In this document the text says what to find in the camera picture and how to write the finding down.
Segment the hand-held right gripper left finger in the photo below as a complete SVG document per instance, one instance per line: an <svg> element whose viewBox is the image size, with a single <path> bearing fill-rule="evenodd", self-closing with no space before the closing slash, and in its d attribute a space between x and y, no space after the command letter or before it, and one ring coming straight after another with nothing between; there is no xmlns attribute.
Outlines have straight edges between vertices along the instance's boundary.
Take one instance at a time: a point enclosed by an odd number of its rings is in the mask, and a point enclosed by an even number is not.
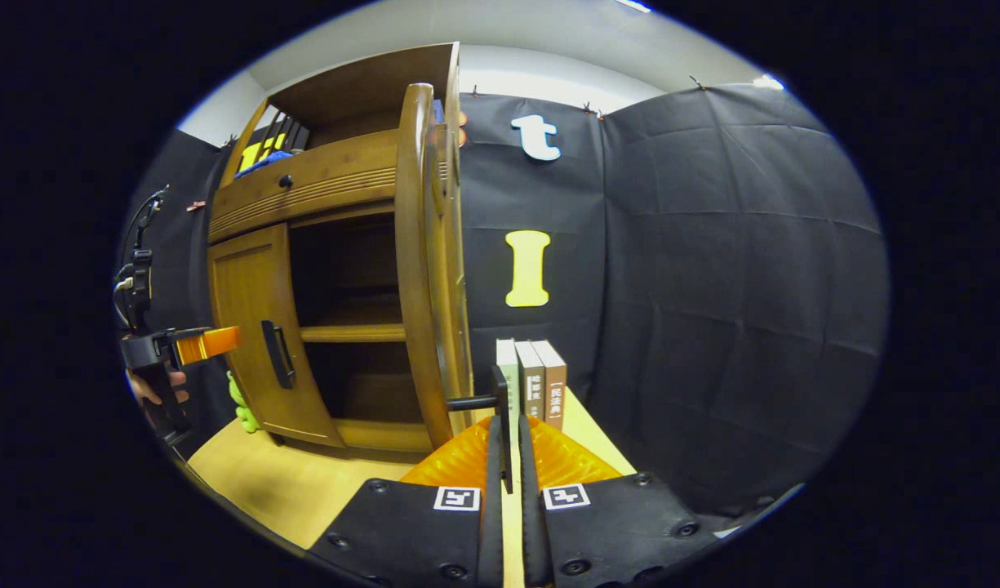
<svg viewBox="0 0 1000 588"><path fill-rule="evenodd" d="M489 416L403 480L369 478L309 559L362 587L500 587L502 428Z"/></svg>

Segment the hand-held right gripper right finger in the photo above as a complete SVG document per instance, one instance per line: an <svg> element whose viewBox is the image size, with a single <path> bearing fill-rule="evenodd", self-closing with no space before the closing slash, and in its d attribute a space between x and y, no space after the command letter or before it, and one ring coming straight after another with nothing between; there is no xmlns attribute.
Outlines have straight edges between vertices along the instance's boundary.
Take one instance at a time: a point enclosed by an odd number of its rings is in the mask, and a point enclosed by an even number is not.
<svg viewBox="0 0 1000 588"><path fill-rule="evenodd" d="M533 417L518 422L528 587L652 587L716 550L711 524L656 474L620 475Z"/></svg>

